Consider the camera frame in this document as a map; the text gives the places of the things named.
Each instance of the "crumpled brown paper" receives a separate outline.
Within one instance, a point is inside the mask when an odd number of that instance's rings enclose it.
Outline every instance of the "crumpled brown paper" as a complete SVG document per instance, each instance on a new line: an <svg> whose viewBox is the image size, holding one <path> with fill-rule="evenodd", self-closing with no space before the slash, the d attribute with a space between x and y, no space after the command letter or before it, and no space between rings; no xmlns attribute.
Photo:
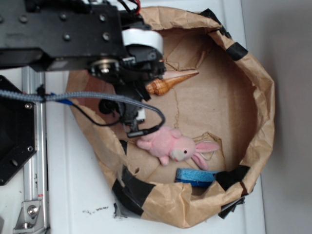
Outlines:
<svg viewBox="0 0 312 234"><path fill-rule="evenodd" d="M274 136L274 83L259 62L248 53L232 61L225 50L234 44L222 35L217 22L191 12L166 7L143 8L146 23L164 38L164 59L168 69L197 69L199 75L174 86L163 96L152 95L148 104L166 116L166 125L179 128L195 141L212 140L220 151L207 161L210 170L230 171L238 165L250 170L243 179L250 193L266 164ZM98 91L114 93L110 84L88 75L71 72L67 92ZM99 100L77 99L97 122L113 122L112 116L98 111ZM159 160L128 141L125 155L119 139L125 139L121 125L98 127L77 110L75 118L92 145L109 185L120 178L122 166L138 179L155 184L143 205L142 218L161 221L181 228L191 227L217 214L221 206L242 196L240 183L227 191L214 182L198 190L190 184L174 183L176 169L198 167L189 159L170 161L167 167ZM146 112L140 128L159 123L159 118Z"/></svg>

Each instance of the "black metal bracket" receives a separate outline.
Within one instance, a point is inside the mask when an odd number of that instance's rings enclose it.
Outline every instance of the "black metal bracket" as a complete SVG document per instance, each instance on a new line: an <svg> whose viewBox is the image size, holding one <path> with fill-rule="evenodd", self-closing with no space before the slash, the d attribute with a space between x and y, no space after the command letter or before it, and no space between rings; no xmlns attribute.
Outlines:
<svg viewBox="0 0 312 234"><path fill-rule="evenodd" d="M4 76L0 89L21 92ZM36 152L35 104L0 98L0 185L5 185Z"/></svg>

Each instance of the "white table surface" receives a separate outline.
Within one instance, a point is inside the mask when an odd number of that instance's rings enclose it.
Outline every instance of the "white table surface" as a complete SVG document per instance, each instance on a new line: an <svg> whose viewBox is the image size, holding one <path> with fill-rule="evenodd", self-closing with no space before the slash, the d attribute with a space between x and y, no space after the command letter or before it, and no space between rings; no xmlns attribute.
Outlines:
<svg viewBox="0 0 312 234"><path fill-rule="evenodd" d="M243 46L245 34L240 0L141 0L142 6L163 5L193 12L210 8ZM6 71L18 77L19 70ZM47 92L63 93L67 72L46 75ZM49 204L52 234L84 233L233 233L264 234L261 180L225 220L213 216L189 229L136 218L114 218L114 198L108 189L93 150L79 129L68 106L47 104L47 149ZM12 233L23 201L22 170L6 186L0 187L0 217L5 219L3 234Z"/></svg>

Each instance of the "wire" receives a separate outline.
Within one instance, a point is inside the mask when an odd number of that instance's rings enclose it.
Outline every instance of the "wire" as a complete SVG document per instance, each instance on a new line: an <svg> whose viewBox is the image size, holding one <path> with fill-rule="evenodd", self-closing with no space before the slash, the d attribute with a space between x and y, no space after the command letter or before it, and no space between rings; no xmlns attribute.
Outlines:
<svg viewBox="0 0 312 234"><path fill-rule="evenodd" d="M132 11L130 10L130 8L128 7L128 5L123 1L123 0L117 0L118 2L121 3L121 5L123 5L123 7L126 9L126 11L128 13L132 13Z"/></svg>
<svg viewBox="0 0 312 234"><path fill-rule="evenodd" d="M107 124L97 123L87 113L85 113L79 106L77 106L76 104L72 103L71 106L73 106L76 109L78 109L84 116L86 116L88 118L88 120L90 120L92 123L94 123L95 125L100 126L100 127L110 127L110 126L113 126L113 125L115 125L115 124L120 122L120 119L118 119L117 121L115 121L113 123L107 123Z"/></svg>
<svg viewBox="0 0 312 234"><path fill-rule="evenodd" d="M134 3L136 5L136 9L135 10L130 10L128 5L123 0L117 0L117 1L120 2L123 5L123 7L126 9L126 11L128 13L135 12L136 15L139 14L140 9L141 9L141 2L140 2L140 0L128 0L128 1L130 1L130 2L132 2L132 3Z"/></svg>
<svg viewBox="0 0 312 234"><path fill-rule="evenodd" d="M65 93L65 94L59 94L59 95L44 95L43 97L39 95L34 95L34 94L22 94L22 93L17 93L13 91L8 91L8 90L2 90L0 89L0 97L3 98L9 98L9 99L15 99L15 100L20 100L20 101L31 101L31 102L47 102L47 101L58 101L67 105L70 105L71 102L68 99L71 98L99 98L99 99L105 99L105 100L110 100L110 101L117 101L117 102L123 102L123 103L128 103L134 106L146 108L149 110L152 110L156 112L159 117L161 118L161 122L150 128L150 129L143 129L140 130L140 132L145 135L151 132L154 132L158 130L164 123L165 123L165 116L164 114L156 107L142 103L140 101L133 100L131 98L121 96L121 95L112 95L112 94L107 94L107 93L98 93L98 92L72 92L72 93Z"/></svg>
<svg viewBox="0 0 312 234"><path fill-rule="evenodd" d="M140 0L128 0L136 5L136 15L140 13L141 10L141 2Z"/></svg>

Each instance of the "pink stuffed bunny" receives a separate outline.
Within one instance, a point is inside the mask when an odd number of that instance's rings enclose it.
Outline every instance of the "pink stuffed bunny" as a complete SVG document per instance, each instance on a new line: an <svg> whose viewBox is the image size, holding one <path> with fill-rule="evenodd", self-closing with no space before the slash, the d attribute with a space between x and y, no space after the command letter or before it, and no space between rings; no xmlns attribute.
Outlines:
<svg viewBox="0 0 312 234"><path fill-rule="evenodd" d="M195 144L191 138L183 136L179 129L166 126L154 133L142 136L136 144L151 155L158 157L163 166L169 164L169 157L178 162L192 158L203 170L207 170L208 166L200 153L219 149L219 145L212 142Z"/></svg>

